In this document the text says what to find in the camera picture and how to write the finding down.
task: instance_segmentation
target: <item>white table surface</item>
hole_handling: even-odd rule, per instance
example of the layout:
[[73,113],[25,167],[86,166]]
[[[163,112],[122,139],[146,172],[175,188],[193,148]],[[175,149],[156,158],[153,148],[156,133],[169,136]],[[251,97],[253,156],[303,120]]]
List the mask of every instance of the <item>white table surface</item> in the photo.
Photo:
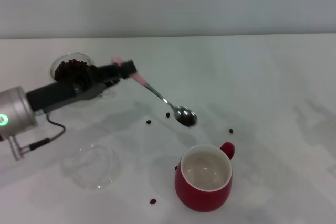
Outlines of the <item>white table surface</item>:
[[[133,80],[91,106],[61,108],[52,118],[66,134],[23,162],[1,144],[1,223],[336,223],[336,35],[0,40],[0,90],[51,83],[50,65],[68,52],[96,65],[133,59],[173,104],[196,112],[198,125],[167,119],[169,108]],[[59,131],[38,122],[18,136],[22,144]],[[190,146],[226,141],[236,146],[228,201],[210,213],[189,210],[174,167]],[[102,191],[79,188],[66,169],[92,142],[108,143],[122,165]]]

